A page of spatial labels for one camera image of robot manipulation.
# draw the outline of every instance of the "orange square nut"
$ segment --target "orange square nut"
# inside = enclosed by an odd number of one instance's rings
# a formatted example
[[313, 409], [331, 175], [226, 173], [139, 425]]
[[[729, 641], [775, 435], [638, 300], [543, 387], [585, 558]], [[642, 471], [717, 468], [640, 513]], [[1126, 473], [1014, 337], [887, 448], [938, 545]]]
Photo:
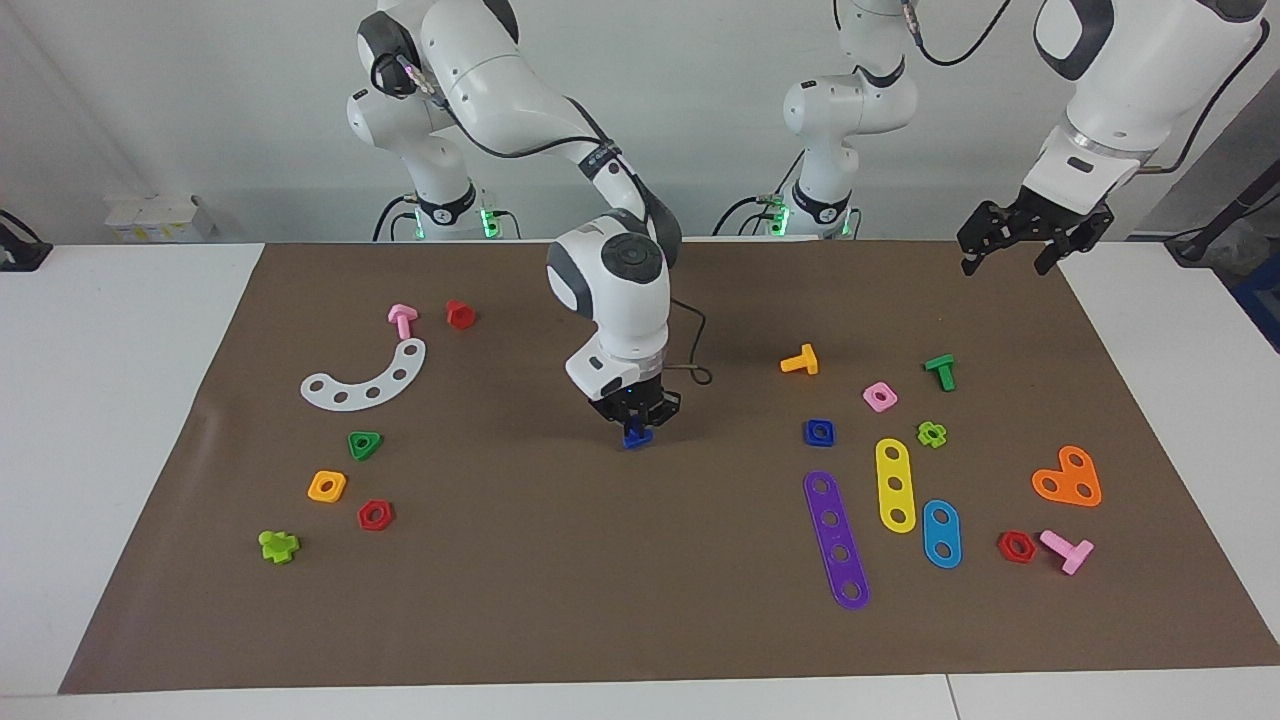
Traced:
[[320, 470], [311, 478], [311, 487], [307, 488], [307, 497], [316, 502], [338, 502], [342, 491], [347, 488], [347, 475], [333, 470]]

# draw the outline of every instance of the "green led light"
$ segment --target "green led light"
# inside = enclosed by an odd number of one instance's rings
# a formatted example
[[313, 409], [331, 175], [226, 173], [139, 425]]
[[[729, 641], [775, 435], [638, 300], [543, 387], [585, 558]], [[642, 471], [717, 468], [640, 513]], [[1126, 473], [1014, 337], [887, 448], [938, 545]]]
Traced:
[[786, 205], [773, 217], [773, 223], [769, 224], [769, 232], [774, 236], [782, 237], [787, 234], [787, 220], [791, 219], [791, 209]]

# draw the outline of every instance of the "pink bolt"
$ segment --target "pink bolt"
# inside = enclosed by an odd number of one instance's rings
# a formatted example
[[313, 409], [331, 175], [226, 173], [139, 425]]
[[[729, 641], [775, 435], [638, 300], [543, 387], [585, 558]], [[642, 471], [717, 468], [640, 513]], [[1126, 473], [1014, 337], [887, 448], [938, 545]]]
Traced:
[[1084, 565], [1084, 559], [1093, 552], [1092, 542], [1080, 541], [1080, 544], [1071, 544], [1053, 530], [1044, 530], [1041, 533], [1041, 542], [1048, 546], [1048, 548], [1053, 552], [1062, 556], [1062, 571], [1068, 575], [1074, 575], [1075, 571], [1080, 569], [1080, 565]]
[[417, 310], [410, 307], [408, 305], [392, 305], [390, 311], [387, 313], [387, 322], [396, 323], [396, 332], [399, 333], [401, 340], [408, 340], [412, 337], [408, 324], [416, 319]]

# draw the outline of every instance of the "lime green cross nut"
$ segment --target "lime green cross nut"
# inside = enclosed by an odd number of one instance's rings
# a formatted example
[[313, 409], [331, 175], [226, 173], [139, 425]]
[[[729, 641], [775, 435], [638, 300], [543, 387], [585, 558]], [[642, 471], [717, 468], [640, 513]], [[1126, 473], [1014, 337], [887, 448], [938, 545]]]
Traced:
[[919, 434], [915, 437], [920, 441], [920, 445], [937, 450], [947, 443], [947, 429], [937, 423], [925, 420], [920, 423], [920, 427], [916, 429], [919, 430]]
[[293, 553], [298, 550], [298, 538], [289, 533], [262, 530], [257, 536], [257, 544], [262, 546], [262, 560], [284, 565], [293, 560]]

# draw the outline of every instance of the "brown mat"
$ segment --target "brown mat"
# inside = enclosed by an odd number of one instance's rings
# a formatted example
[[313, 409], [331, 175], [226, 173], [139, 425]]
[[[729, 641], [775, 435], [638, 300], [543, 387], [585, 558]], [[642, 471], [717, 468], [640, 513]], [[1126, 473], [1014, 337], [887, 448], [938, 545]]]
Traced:
[[[562, 372], [590, 334], [559, 309], [541, 246], [270, 246], [63, 682], [64, 693], [296, 685], [543, 683], [1280, 664], [1280, 648], [1059, 273], [1034, 247], [965, 279], [945, 243], [692, 245], [677, 297], [710, 315], [684, 411], [625, 452]], [[1092, 261], [1089, 259], [1075, 261]], [[444, 325], [449, 297], [481, 313]], [[380, 373], [387, 309], [424, 310], [422, 375], [392, 402], [325, 413], [302, 378]], [[675, 310], [672, 355], [694, 319]], [[783, 375], [813, 342], [818, 377]], [[920, 363], [956, 355], [942, 393]], [[902, 400], [873, 414], [860, 392]], [[801, 442], [831, 418], [838, 443]], [[928, 450], [915, 425], [951, 442]], [[351, 430], [387, 436], [356, 464]], [[911, 447], [918, 503], [960, 512], [965, 560], [932, 566], [920, 529], [879, 523], [873, 447]], [[1065, 443], [1105, 502], [1030, 488]], [[333, 506], [307, 500], [346, 471]], [[872, 587], [831, 598], [803, 492], [838, 479]], [[394, 502], [383, 533], [365, 500]], [[1097, 550], [1074, 578], [1052, 528]], [[264, 529], [302, 539], [265, 562]]]

